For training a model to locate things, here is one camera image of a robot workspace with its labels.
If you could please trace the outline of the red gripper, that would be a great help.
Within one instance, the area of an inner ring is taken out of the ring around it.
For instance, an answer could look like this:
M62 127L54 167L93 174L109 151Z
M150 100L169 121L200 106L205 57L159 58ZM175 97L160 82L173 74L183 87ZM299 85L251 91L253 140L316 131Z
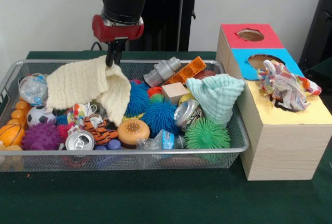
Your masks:
M92 18L94 36L101 42L107 43L106 65L112 67L113 62L119 65L122 52L128 40L139 39L144 32L144 21L140 17L135 24L122 24L110 21L104 15L94 15Z

